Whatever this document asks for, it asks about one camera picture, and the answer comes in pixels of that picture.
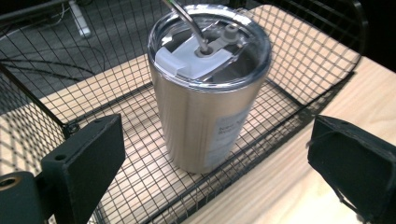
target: metal straw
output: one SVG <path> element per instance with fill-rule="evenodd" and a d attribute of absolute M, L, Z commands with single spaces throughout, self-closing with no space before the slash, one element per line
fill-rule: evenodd
<path fill-rule="evenodd" d="M 204 38 L 204 34 L 198 27 L 197 23 L 195 23 L 195 21 L 189 15 L 189 13 L 187 13 L 186 10 L 184 10 L 184 8 L 176 0 L 163 0 L 163 2 L 168 7 L 173 9 L 177 13 L 177 15 L 190 26 L 190 29 L 195 34 L 198 40 L 201 52 L 206 53 L 209 49 L 209 47 L 207 46 L 207 40 Z"/>

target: table surface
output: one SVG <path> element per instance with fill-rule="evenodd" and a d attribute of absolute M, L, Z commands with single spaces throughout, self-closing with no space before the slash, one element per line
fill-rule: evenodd
<path fill-rule="evenodd" d="M 396 74 L 363 58 L 322 115 L 396 145 Z M 186 223 L 360 223 L 307 162 L 313 122 Z"/>

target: wire basket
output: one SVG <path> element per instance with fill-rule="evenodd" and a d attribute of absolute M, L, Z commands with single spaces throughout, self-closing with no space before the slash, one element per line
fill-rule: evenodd
<path fill-rule="evenodd" d="M 51 1 L 0 16 L 0 175 L 37 175 L 80 127 L 120 113 L 127 159 L 92 222 L 181 222 L 310 122 L 365 45 L 354 0 L 180 2 L 238 8 L 272 42 L 269 76 L 226 162 L 193 175 L 168 157 L 146 55 L 150 28 L 169 12 L 161 1 Z"/>

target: black cable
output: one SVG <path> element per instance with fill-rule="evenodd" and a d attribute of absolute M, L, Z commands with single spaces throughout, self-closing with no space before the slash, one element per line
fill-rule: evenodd
<path fill-rule="evenodd" d="M 6 63 L 47 63 L 47 64 L 57 64 L 57 65 L 62 65 L 62 66 L 69 66 L 73 68 L 77 68 L 79 70 L 85 71 L 90 73 L 91 75 L 95 75 L 95 73 L 89 69 L 76 66 L 71 63 L 57 63 L 57 62 L 52 62 L 52 61 L 45 61 L 45 60 L 21 60 L 21 59 L 0 59 L 0 62 L 6 62 Z"/>
<path fill-rule="evenodd" d="M 20 54 L 15 54 L 15 55 L 9 56 L 7 58 L 8 59 L 13 59 L 13 58 L 17 58 L 17 57 L 24 56 L 24 55 L 27 55 L 27 54 L 38 54 L 39 52 L 44 52 L 44 51 L 53 51 L 53 50 L 60 50 L 60 49 L 79 49 L 79 48 L 93 49 L 93 50 L 97 51 L 100 54 L 100 56 L 102 57 L 102 59 L 103 59 L 103 72 L 105 71 L 105 69 L 106 69 L 105 55 L 103 54 L 103 52 L 101 50 L 99 50 L 99 49 L 97 49 L 95 47 L 90 47 L 90 46 L 71 46 L 71 47 L 56 48 L 56 49 L 41 49 L 41 50 L 38 50 L 38 51 L 22 52 Z"/>
<path fill-rule="evenodd" d="M 74 80 L 74 81 L 76 81 L 76 82 L 79 82 L 79 81 L 82 80 L 82 79 L 80 79 L 80 78 L 76 78 L 76 77 L 66 77 L 66 76 L 64 76 L 64 75 L 52 73 L 52 72 L 49 72 L 49 71 L 46 71 L 46 70 L 37 69 L 37 68 L 20 67 L 20 66 L 14 66 L 14 65 L 11 65 L 11 64 L 3 64 L 3 66 L 5 66 L 5 67 L 10 67 L 10 68 L 16 68 L 16 69 L 20 69 L 20 70 L 26 70 L 26 71 L 40 72 L 40 73 L 43 73 L 43 74 L 46 74 L 46 75 L 50 75 L 50 76 L 52 76 L 52 77 L 71 79 L 71 80 Z"/>

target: clear plastic lid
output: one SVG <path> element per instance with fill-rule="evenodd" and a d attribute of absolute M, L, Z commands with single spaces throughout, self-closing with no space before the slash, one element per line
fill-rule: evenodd
<path fill-rule="evenodd" d="M 270 42 L 250 18 L 223 6 L 187 6 L 210 51 L 202 53 L 177 14 L 159 20 L 148 39 L 148 57 L 160 75 L 196 90 L 236 90 L 266 74 Z"/>

